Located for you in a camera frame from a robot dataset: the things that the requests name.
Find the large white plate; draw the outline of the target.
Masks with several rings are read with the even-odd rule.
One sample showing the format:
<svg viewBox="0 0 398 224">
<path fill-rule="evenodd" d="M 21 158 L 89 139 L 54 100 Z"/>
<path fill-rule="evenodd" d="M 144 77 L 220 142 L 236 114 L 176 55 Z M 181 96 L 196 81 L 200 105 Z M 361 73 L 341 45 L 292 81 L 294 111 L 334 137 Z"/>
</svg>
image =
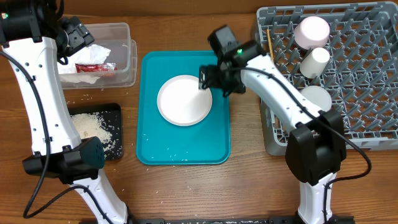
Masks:
<svg viewBox="0 0 398 224">
<path fill-rule="evenodd" d="M 166 121 L 177 126 L 191 126 L 206 118 L 213 96 L 210 89 L 201 90 L 198 84 L 198 77 L 178 75 L 162 85 L 157 107 Z"/>
</svg>

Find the pale green cup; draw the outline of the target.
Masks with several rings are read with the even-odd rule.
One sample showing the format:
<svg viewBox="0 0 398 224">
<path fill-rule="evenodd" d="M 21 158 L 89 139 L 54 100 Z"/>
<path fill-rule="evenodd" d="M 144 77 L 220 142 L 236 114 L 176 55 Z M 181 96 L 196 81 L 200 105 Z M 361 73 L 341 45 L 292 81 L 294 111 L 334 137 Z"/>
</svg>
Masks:
<svg viewBox="0 0 398 224">
<path fill-rule="evenodd" d="M 313 49 L 300 64 L 300 72 L 303 76 L 314 79 L 320 76 L 330 59 L 327 49 L 318 47 Z"/>
</svg>

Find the grey bowl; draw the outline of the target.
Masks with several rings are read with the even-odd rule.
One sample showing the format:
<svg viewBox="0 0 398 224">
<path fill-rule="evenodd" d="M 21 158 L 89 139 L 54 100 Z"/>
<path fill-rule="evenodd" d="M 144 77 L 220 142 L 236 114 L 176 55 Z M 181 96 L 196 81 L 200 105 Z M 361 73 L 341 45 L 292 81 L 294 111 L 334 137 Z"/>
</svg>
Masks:
<svg viewBox="0 0 398 224">
<path fill-rule="evenodd" d="M 319 106 L 323 111 L 329 111 L 332 106 L 330 94 L 319 86 L 308 86 L 300 91 L 313 104 Z"/>
</svg>

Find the small pink bowl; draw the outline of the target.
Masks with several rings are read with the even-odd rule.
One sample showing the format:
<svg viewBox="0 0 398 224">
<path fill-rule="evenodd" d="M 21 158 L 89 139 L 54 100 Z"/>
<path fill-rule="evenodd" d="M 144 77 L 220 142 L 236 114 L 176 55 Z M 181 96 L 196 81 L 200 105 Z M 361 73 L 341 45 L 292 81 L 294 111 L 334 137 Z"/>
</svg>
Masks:
<svg viewBox="0 0 398 224">
<path fill-rule="evenodd" d="M 326 46 L 329 34 L 327 21 L 317 16 L 305 18 L 294 29 L 296 44 L 305 50 Z"/>
</svg>

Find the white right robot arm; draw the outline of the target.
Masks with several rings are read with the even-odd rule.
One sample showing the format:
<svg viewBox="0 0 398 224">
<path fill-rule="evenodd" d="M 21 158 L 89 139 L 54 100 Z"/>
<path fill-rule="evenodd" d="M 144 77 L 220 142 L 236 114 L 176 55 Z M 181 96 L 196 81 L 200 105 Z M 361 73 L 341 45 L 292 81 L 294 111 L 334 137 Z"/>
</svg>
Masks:
<svg viewBox="0 0 398 224">
<path fill-rule="evenodd" d="M 229 26 L 215 29 L 208 43 L 217 56 L 216 65 L 199 68 L 199 88 L 218 88 L 223 96 L 245 93 L 249 88 L 273 111 L 289 132 L 285 161 L 300 182 L 300 204 L 287 223 L 354 223 L 331 211 L 331 190 L 346 147 L 352 146 L 367 163 L 359 179 L 372 169 L 366 153 L 344 135 L 343 117 L 336 110 L 324 111 L 304 97 L 276 68 L 270 55 L 255 40 L 241 43 Z"/>
</svg>

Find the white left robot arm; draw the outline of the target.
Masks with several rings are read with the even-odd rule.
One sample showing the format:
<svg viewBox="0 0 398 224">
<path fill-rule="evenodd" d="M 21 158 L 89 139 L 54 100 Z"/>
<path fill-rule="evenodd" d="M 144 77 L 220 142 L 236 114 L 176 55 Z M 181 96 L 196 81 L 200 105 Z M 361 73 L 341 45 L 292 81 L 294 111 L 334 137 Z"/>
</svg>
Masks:
<svg viewBox="0 0 398 224">
<path fill-rule="evenodd" d="M 82 139 L 70 117 L 58 66 L 94 37 L 79 18 L 64 17 L 63 11 L 63 1 L 1 2 L 1 55 L 17 78 L 32 136 L 24 170 L 78 192 L 98 223 L 134 223 L 104 172 L 101 141 Z"/>
</svg>

